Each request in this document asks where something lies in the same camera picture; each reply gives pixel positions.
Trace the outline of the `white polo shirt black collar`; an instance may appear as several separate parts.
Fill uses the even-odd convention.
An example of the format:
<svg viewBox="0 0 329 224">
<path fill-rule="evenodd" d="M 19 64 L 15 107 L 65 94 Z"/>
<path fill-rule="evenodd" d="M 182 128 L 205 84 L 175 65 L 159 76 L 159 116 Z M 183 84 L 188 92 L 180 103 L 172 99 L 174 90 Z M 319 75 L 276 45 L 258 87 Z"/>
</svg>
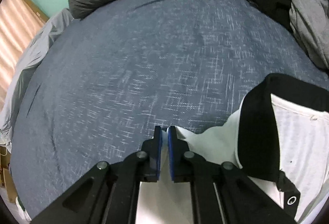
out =
<svg viewBox="0 0 329 224">
<path fill-rule="evenodd" d="M 328 197 L 328 91 L 272 73 L 243 98 L 222 126 L 177 137 L 208 162 L 232 162 L 294 223 L 311 223 Z M 194 223 L 189 183 L 175 183 L 168 145 L 160 180 L 142 183 L 138 223 Z"/>
</svg>

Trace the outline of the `floor clutter bags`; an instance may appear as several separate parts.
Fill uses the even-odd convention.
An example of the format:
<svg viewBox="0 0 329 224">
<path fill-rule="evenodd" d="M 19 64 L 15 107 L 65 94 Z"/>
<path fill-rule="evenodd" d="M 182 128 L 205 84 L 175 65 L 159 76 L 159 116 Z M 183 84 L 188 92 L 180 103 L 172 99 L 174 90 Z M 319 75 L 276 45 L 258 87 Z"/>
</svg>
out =
<svg viewBox="0 0 329 224">
<path fill-rule="evenodd" d="M 1 146 L 1 199 L 5 204 L 5 209 L 9 212 L 9 217 L 14 223 L 31 223 L 31 218 L 21 205 L 15 184 L 10 172 L 11 154 Z"/>
</svg>

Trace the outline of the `blue patterned bed sheet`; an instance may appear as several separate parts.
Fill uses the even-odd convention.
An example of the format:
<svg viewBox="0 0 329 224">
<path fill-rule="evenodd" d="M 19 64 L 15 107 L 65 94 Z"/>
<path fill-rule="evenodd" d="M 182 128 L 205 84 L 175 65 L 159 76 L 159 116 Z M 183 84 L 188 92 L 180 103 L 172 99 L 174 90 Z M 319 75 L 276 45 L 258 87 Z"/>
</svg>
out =
<svg viewBox="0 0 329 224">
<path fill-rule="evenodd" d="M 118 0 L 72 22 L 34 72 L 12 139 L 30 217 L 157 125 L 222 125 L 266 75 L 328 88 L 293 36 L 246 0 Z"/>
</svg>

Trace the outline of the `light grey blanket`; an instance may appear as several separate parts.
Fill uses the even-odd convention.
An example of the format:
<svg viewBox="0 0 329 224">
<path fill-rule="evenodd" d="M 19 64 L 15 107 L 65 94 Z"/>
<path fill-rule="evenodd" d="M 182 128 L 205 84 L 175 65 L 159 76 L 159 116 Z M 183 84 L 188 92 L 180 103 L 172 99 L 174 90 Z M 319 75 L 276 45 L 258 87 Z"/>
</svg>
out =
<svg viewBox="0 0 329 224">
<path fill-rule="evenodd" d="M 51 46 L 73 19 L 67 8 L 52 16 L 38 31 L 16 64 L 1 110 L 1 146 L 9 152 L 12 151 L 14 127 L 28 84 Z"/>
</svg>

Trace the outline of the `pink striped curtain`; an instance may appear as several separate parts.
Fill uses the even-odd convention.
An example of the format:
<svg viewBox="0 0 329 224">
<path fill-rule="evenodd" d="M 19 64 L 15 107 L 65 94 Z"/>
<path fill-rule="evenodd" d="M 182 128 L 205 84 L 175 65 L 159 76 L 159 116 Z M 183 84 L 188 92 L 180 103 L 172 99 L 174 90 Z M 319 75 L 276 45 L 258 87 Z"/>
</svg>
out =
<svg viewBox="0 0 329 224">
<path fill-rule="evenodd" d="M 32 38 L 49 17 L 32 0 L 2 0 L 0 15 L 1 106 L 15 66 Z"/>
</svg>

